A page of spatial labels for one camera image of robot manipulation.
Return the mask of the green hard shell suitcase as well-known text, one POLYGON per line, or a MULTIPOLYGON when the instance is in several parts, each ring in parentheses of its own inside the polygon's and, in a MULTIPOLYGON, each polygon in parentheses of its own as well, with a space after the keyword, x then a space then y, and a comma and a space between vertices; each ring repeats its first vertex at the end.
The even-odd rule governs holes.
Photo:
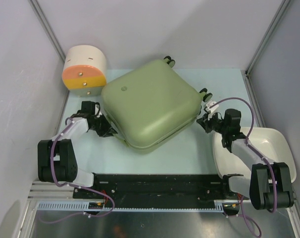
POLYGON ((148 153, 191 125, 213 94, 197 91, 173 70, 171 56, 112 80, 101 92, 108 119, 127 146, 148 153))

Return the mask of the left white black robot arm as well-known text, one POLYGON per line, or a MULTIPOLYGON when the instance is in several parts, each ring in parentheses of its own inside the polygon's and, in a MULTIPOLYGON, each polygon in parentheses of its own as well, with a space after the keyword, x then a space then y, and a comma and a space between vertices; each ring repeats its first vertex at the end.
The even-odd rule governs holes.
POLYGON ((98 197, 101 186, 94 182, 92 172, 78 168, 73 147, 73 142, 90 130, 99 137, 112 137, 117 133, 102 114, 100 103, 83 101, 80 110, 65 120, 62 132, 38 143, 39 180, 59 187, 74 184, 84 187, 84 193, 90 198, 98 197))

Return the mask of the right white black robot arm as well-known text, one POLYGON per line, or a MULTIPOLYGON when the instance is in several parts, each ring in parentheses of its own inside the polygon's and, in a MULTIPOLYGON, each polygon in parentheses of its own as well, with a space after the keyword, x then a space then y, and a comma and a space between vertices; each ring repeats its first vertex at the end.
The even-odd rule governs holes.
POLYGON ((291 169, 256 148, 242 132, 241 112, 227 109, 220 118, 205 113, 197 123, 213 133, 213 159, 224 184, 220 194, 231 199, 237 193, 248 198, 256 210, 274 212, 294 204, 291 169))

